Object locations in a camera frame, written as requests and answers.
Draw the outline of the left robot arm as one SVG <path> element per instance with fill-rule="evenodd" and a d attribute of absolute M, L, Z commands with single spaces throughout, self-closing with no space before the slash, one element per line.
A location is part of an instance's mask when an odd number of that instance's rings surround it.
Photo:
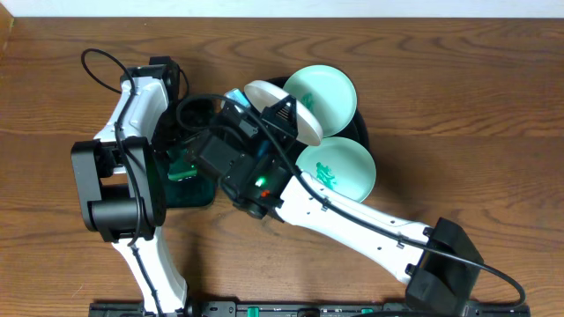
<path fill-rule="evenodd" d="M 188 316 L 188 285 L 164 238 L 165 192 L 152 148 L 160 117 L 177 101 L 180 68 L 168 56 L 126 68 L 120 98 L 93 140 L 76 142 L 71 163 L 85 226 L 127 262 L 142 316 Z"/>

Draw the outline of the white plate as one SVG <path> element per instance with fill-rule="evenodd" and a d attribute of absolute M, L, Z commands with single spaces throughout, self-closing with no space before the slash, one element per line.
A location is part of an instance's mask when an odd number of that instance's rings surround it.
<path fill-rule="evenodd" d="M 323 138 L 319 121 L 289 92 L 263 80 L 246 84 L 244 93 L 261 114 L 273 113 L 286 126 L 297 132 L 296 139 L 306 145 L 318 146 Z"/>

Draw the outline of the green sponge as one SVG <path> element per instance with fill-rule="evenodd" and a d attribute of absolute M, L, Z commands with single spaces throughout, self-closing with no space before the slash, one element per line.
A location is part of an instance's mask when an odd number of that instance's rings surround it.
<path fill-rule="evenodd" d="M 170 158 L 167 177 L 171 181 L 183 181 L 197 176 L 195 165 L 187 162 L 184 157 L 186 150 L 183 148 L 171 149 L 167 152 Z"/>

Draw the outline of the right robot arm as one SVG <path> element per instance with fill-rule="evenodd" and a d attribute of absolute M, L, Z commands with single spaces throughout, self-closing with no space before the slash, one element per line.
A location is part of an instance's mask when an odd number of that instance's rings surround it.
<path fill-rule="evenodd" d="M 209 125 L 197 127 L 186 159 L 215 180 L 234 206 L 326 235 L 365 255 L 406 285 L 414 311 L 461 316 L 483 260 L 457 224 L 430 227 L 392 217 L 339 194 L 301 170 L 288 153 L 303 137 L 320 140 L 317 119 L 285 93 L 244 105 L 222 97 Z"/>

